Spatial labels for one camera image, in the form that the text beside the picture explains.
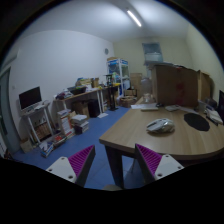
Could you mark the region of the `purple-padded white gripper right finger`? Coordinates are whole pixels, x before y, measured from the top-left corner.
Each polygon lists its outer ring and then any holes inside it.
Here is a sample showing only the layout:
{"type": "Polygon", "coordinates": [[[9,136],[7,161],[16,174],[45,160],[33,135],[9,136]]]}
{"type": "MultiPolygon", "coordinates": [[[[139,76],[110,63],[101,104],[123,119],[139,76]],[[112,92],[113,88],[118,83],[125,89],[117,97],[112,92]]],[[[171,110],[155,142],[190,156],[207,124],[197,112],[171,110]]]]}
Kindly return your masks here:
{"type": "Polygon", "coordinates": [[[135,155],[146,184],[183,169],[171,155],[160,155],[140,144],[135,144],[135,155]]]}

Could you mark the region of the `purple-padded white gripper left finger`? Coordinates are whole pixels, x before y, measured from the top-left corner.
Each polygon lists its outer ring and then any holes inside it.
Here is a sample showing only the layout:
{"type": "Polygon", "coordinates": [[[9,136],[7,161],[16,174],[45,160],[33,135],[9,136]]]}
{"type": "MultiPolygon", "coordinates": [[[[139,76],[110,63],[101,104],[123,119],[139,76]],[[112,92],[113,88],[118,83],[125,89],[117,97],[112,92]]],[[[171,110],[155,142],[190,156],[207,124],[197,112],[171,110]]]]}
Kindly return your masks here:
{"type": "Polygon", "coordinates": [[[95,146],[91,145],[69,158],[60,157],[47,168],[47,171],[84,187],[95,155],[95,146]]]}

